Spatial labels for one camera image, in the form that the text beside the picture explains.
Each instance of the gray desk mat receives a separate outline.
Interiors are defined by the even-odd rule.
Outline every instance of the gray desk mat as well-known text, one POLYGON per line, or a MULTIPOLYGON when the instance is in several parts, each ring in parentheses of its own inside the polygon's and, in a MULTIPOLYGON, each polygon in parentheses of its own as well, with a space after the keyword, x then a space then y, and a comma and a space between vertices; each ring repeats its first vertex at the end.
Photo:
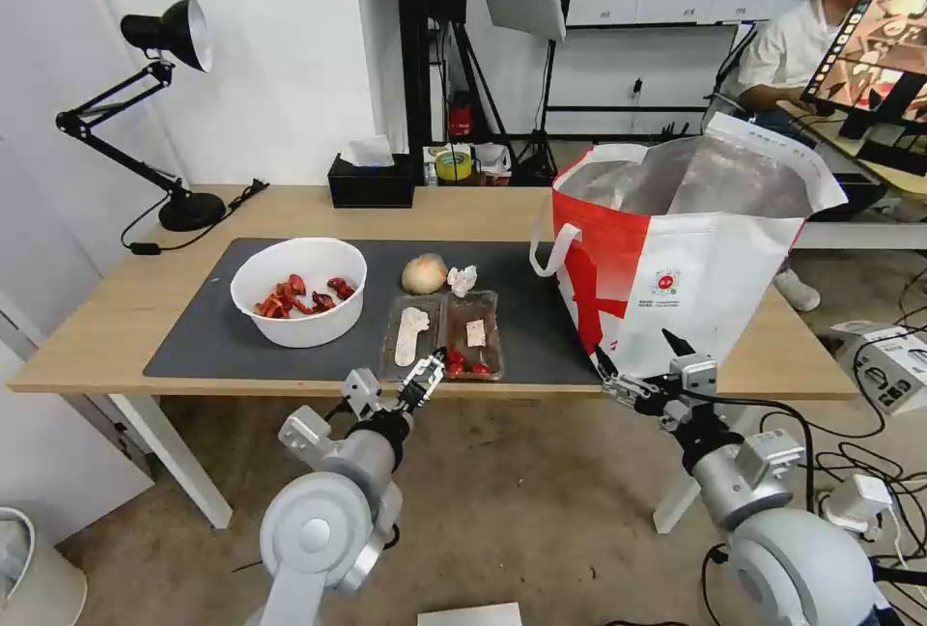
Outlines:
MULTIPOLYGON (((364 309, 341 338, 311 349, 277 346, 232 303, 229 283, 253 254, 280 240, 241 238, 225 251, 145 368, 148 377, 343 380, 356 367, 377 372, 392 302, 406 262, 427 251, 448 266, 475 264, 478 289, 499 294, 503 382, 597 384, 553 278, 538 278, 525 242, 351 241, 367 261, 364 309)), ((539 256, 546 257, 549 246, 539 256)))

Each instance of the black desk lamp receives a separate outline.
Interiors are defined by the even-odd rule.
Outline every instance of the black desk lamp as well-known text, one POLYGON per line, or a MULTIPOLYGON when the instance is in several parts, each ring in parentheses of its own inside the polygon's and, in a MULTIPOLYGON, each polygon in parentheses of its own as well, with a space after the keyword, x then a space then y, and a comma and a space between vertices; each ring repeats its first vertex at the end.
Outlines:
POLYGON ((170 200, 161 207, 158 219, 166 230, 184 232, 210 227, 225 215, 222 199, 209 193, 192 193, 183 188, 183 181, 176 175, 123 153, 93 133, 94 127, 171 84, 174 64, 164 58, 164 51, 170 51, 191 68, 210 71, 212 49, 200 4, 196 0, 182 0, 168 8, 161 17, 129 14, 123 17, 119 26, 126 41, 142 49, 152 62, 103 94, 76 109, 62 112, 55 118, 55 123, 67 135, 164 189, 170 200), (144 92, 126 101, 102 103, 148 76, 157 82, 144 92))

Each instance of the lamp shade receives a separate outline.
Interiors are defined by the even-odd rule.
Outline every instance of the lamp shade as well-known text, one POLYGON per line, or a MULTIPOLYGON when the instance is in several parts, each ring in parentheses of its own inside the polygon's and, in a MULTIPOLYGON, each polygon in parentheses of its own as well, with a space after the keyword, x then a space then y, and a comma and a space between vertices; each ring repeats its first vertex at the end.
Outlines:
POLYGON ((203 9, 196 0, 178 1, 161 17, 128 14, 119 27, 132 46, 170 51, 198 71, 212 69, 210 33, 203 9))

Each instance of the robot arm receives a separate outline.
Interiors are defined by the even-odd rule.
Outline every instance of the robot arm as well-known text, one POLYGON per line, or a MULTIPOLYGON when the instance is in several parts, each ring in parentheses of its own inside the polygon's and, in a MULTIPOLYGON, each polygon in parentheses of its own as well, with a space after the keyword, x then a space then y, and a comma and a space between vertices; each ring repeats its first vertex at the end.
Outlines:
POLYGON ((261 559, 273 583, 248 626, 319 626, 327 588, 355 592, 398 531, 403 495, 392 474, 403 460, 412 412, 444 376, 444 352, 416 363, 399 396, 381 396, 374 374, 353 370, 338 410, 357 422, 343 440, 309 407, 291 414, 279 438, 313 473, 288 484, 261 523, 261 559))
POLYGON ((715 404, 717 364, 664 332, 677 357, 669 373, 647 380, 621 374, 604 393, 655 416, 683 450, 715 526, 725 534, 728 567, 770 626, 861 626, 887 607, 872 566, 852 535, 816 515, 786 507, 785 483, 804 450, 783 430, 744 438, 715 404))

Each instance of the bag logo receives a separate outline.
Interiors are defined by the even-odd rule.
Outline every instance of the bag logo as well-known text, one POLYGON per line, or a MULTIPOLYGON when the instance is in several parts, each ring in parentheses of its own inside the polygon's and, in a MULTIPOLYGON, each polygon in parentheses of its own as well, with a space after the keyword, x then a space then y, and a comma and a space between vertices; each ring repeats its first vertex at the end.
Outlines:
POLYGON ((676 295, 679 287, 679 272, 674 270, 657 271, 651 292, 654 295, 676 295))

